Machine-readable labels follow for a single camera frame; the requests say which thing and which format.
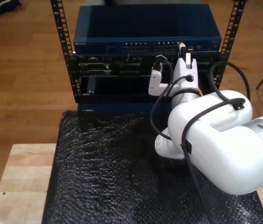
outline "yellow cable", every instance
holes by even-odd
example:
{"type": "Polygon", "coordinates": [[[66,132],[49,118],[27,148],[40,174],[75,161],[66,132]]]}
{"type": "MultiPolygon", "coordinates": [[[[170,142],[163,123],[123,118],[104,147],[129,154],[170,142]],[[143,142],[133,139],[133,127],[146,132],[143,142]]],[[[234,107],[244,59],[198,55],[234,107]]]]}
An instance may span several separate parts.
{"type": "Polygon", "coordinates": [[[198,92],[200,93],[201,96],[203,96],[202,91],[200,90],[200,88],[198,87],[198,92]]]}

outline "blue network switch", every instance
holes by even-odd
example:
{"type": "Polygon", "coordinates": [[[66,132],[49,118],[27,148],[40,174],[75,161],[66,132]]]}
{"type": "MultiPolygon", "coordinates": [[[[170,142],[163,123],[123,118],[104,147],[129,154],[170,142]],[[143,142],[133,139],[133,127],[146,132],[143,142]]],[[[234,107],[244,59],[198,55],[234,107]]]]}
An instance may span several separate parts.
{"type": "Polygon", "coordinates": [[[149,55],[218,51],[221,36],[207,4],[80,7],[74,38],[78,55],[149,55]]]}

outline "black bubble wrap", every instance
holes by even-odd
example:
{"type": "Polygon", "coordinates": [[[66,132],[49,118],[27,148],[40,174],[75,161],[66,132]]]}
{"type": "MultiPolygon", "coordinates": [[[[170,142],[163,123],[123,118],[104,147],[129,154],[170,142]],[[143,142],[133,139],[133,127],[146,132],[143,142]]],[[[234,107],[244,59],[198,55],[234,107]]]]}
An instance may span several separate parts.
{"type": "MultiPolygon", "coordinates": [[[[147,114],[65,112],[42,223],[208,224],[185,161],[158,156],[155,137],[147,114]]],[[[197,176],[215,223],[263,224],[256,192],[197,176]]]]}

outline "table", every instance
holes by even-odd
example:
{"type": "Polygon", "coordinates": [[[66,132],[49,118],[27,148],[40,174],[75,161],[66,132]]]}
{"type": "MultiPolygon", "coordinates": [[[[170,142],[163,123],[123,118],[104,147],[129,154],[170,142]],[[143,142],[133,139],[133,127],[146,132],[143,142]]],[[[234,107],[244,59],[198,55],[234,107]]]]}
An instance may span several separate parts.
{"type": "MultiPolygon", "coordinates": [[[[0,183],[0,222],[40,224],[56,144],[13,145],[0,183]]],[[[258,190],[263,205],[263,188],[258,190]]]]}

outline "black cable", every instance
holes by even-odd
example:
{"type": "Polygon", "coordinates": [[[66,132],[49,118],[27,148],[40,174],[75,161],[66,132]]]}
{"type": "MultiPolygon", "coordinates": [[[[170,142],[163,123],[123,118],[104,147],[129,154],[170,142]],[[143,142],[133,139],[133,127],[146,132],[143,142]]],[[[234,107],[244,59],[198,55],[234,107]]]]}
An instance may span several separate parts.
{"type": "Polygon", "coordinates": [[[166,94],[166,96],[165,96],[165,98],[164,98],[164,106],[165,106],[164,111],[165,111],[165,115],[167,115],[166,105],[167,105],[167,100],[168,100],[169,93],[171,92],[172,88],[173,88],[180,80],[182,80],[182,79],[184,79],[184,78],[187,78],[187,77],[190,77],[190,78],[191,78],[190,75],[188,75],[188,76],[181,76],[181,77],[177,78],[177,79],[172,83],[172,85],[170,86],[169,90],[167,91],[167,94],[166,94]]]}
{"type": "Polygon", "coordinates": [[[156,106],[158,105],[158,103],[161,101],[161,99],[163,98],[164,94],[168,91],[168,89],[170,88],[172,82],[173,82],[173,67],[172,65],[170,64],[170,62],[164,58],[164,57],[158,57],[155,65],[154,65],[154,68],[157,68],[158,67],[158,64],[157,63],[160,63],[160,62],[165,62],[168,66],[169,66],[169,70],[170,70],[170,81],[169,81],[169,84],[168,86],[165,88],[165,90],[160,94],[159,98],[155,101],[155,103],[153,104],[152,106],[152,109],[150,111],[150,124],[152,126],[152,128],[155,130],[155,132],[159,135],[161,135],[162,137],[168,139],[168,140],[171,140],[171,138],[165,134],[163,134],[159,129],[157,129],[157,127],[154,125],[154,122],[153,122],[153,113],[155,111],[155,108],[156,106]]]}
{"type": "Polygon", "coordinates": [[[197,91],[197,90],[193,90],[193,89],[183,89],[183,90],[178,90],[178,91],[176,91],[176,92],[172,95],[172,98],[176,97],[176,96],[179,95],[179,94],[186,93],[186,92],[195,93],[195,94],[197,94],[197,95],[199,95],[199,96],[201,97],[199,91],[197,91]]]}
{"type": "Polygon", "coordinates": [[[239,75],[242,77],[244,84],[245,84],[245,88],[247,91],[247,98],[250,100],[251,96],[250,96],[250,91],[249,91],[249,83],[247,81],[247,78],[245,77],[244,73],[233,63],[231,62],[224,62],[224,61],[220,61],[220,62],[216,62],[214,63],[209,70],[209,75],[208,75],[208,80],[209,80],[209,84],[212,87],[212,89],[216,92],[216,94],[224,101],[228,100],[227,97],[225,97],[219,90],[218,88],[215,86],[215,82],[214,82],[214,74],[215,74],[215,69],[219,66],[219,65],[229,65],[232,68],[234,68],[239,75]]]}
{"type": "Polygon", "coordinates": [[[203,194],[202,194],[202,192],[201,192],[201,189],[200,189],[200,187],[199,187],[199,183],[198,183],[198,180],[197,180],[195,171],[194,171],[194,166],[193,166],[193,164],[192,164],[192,162],[191,162],[190,156],[189,156],[188,151],[187,151],[187,145],[186,145],[187,132],[188,132],[189,128],[192,126],[192,124],[193,124],[194,122],[196,122],[200,117],[204,116],[205,114],[207,114],[207,113],[209,113],[209,112],[211,112],[211,111],[213,111],[213,110],[215,110],[215,109],[217,109],[217,108],[219,108],[219,107],[225,106],[225,105],[227,105],[227,104],[244,103],[244,102],[245,102],[245,99],[243,99],[243,98],[235,98],[235,99],[227,99],[226,101],[223,101],[223,102],[221,102],[221,103],[219,103],[219,104],[216,104],[216,105],[214,105],[214,106],[212,106],[212,107],[210,107],[210,108],[202,111],[201,113],[197,114],[196,116],[194,116],[194,117],[186,124],[186,126],[184,127],[183,132],[182,132],[181,147],[182,147],[182,149],[183,149],[184,156],[185,156],[185,159],[186,159],[186,161],[187,161],[189,171],[190,171],[190,173],[191,173],[191,176],[193,177],[194,183],[195,183],[196,188],[197,188],[197,190],[198,190],[199,197],[200,197],[200,199],[201,199],[201,201],[202,201],[202,204],[203,204],[203,206],[204,206],[204,208],[205,208],[206,215],[207,215],[207,217],[208,217],[208,219],[209,219],[209,222],[210,222],[211,224],[213,224],[214,221],[213,221],[213,219],[212,219],[212,217],[211,217],[210,211],[209,211],[209,209],[208,209],[208,206],[207,206],[207,204],[206,204],[206,201],[205,201],[205,199],[204,199],[204,196],[203,196],[203,194]]]}
{"type": "Polygon", "coordinates": [[[186,78],[187,76],[181,76],[181,77],[179,77],[178,79],[176,79],[173,83],[172,83],[172,85],[170,86],[170,88],[169,88],[169,90],[168,90],[168,92],[167,92],[167,94],[166,94],[166,98],[168,98],[168,96],[169,96],[169,93],[171,92],[171,90],[173,89],[173,87],[180,81],[180,80],[182,80],[182,79],[184,79],[184,78],[186,78]]]}

